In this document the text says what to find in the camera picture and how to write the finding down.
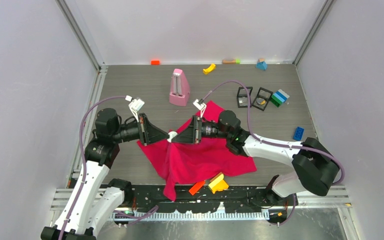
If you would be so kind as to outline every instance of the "red block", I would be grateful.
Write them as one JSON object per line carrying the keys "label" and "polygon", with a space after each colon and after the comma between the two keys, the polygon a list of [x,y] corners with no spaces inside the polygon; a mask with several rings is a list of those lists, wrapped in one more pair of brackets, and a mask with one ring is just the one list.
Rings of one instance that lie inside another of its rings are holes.
{"label": "red block", "polygon": [[195,185],[193,185],[193,187],[189,189],[189,193],[192,194],[193,196],[198,192],[198,190],[200,190],[204,186],[204,184],[205,184],[205,181],[200,181],[195,183]]}
{"label": "red block", "polygon": [[160,60],[158,59],[151,60],[151,65],[160,65]]}

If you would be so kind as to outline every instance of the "yellow toy piece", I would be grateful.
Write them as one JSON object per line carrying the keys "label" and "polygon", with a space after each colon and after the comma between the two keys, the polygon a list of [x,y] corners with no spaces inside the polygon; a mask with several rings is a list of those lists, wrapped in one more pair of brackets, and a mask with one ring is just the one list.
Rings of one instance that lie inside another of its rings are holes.
{"label": "yellow toy piece", "polygon": [[216,184],[214,187],[210,187],[211,192],[213,194],[215,194],[216,192],[221,192],[221,191],[226,190],[228,188],[229,188],[229,185],[223,179],[218,184]]}
{"label": "yellow toy piece", "polygon": [[211,73],[214,69],[216,69],[216,65],[214,63],[211,63],[211,65],[208,68],[205,68],[202,70],[202,72],[207,75]]}
{"label": "yellow toy piece", "polygon": [[208,187],[209,189],[211,189],[211,192],[213,194],[216,193],[217,191],[223,191],[229,188],[229,185],[226,183],[224,178],[225,178],[225,175],[223,175],[223,173],[220,172],[210,180]]}

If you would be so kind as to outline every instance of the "blue lego brick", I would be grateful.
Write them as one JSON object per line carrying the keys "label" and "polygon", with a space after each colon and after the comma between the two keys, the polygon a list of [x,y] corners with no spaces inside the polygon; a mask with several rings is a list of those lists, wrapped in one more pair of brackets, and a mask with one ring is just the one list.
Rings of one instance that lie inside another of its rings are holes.
{"label": "blue lego brick", "polygon": [[283,96],[285,96],[287,99],[289,98],[289,95],[282,89],[279,89],[278,92],[281,93]]}
{"label": "blue lego brick", "polygon": [[301,141],[304,135],[304,128],[297,126],[295,129],[295,134],[293,135],[293,139],[295,141]]}
{"label": "blue lego brick", "polygon": [[265,61],[262,61],[262,62],[258,62],[256,65],[255,65],[256,68],[258,69],[261,69],[261,70],[266,70],[267,69],[267,63]]}
{"label": "blue lego brick", "polygon": [[277,91],[276,94],[279,95],[284,101],[288,100],[288,98],[285,97],[280,91]]}
{"label": "blue lego brick", "polygon": [[279,94],[277,92],[275,92],[272,96],[273,97],[276,97],[278,100],[280,100],[282,103],[285,102],[285,99],[283,99],[281,96],[279,96]]}

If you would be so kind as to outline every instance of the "green lego brick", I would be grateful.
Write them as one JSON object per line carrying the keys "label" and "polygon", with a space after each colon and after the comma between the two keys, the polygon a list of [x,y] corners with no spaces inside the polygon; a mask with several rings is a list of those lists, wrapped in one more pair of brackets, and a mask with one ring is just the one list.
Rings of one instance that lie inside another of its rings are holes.
{"label": "green lego brick", "polygon": [[279,103],[279,102],[277,102],[277,100],[276,99],[274,99],[273,97],[272,98],[270,98],[270,102],[272,102],[276,107],[280,107],[281,106],[281,104],[282,103]]}
{"label": "green lego brick", "polygon": [[282,101],[281,99],[277,98],[274,94],[271,95],[271,99],[270,100],[273,100],[274,102],[276,102],[277,104],[282,105],[284,103],[284,101]]}

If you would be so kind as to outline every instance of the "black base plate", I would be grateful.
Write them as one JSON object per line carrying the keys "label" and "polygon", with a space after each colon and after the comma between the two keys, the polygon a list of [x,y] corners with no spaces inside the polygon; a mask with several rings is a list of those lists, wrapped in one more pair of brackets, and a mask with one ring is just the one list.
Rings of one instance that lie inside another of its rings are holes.
{"label": "black base plate", "polygon": [[[133,185],[135,204],[138,212],[148,212],[155,205],[158,205],[158,213],[173,213],[177,210],[180,213],[192,211],[192,213],[215,212],[223,202],[226,213],[259,213],[261,208],[269,208],[272,205],[266,202],[265,186],[229,186],[227,190],[212,193],[205,185],[195,195],[189,193],[192,185],[177,185],[176,201],[169,200],[163,194],[165,185]],[[293,197],[288,196],[275,206],[284,206],[286,201],[292,206]]]}

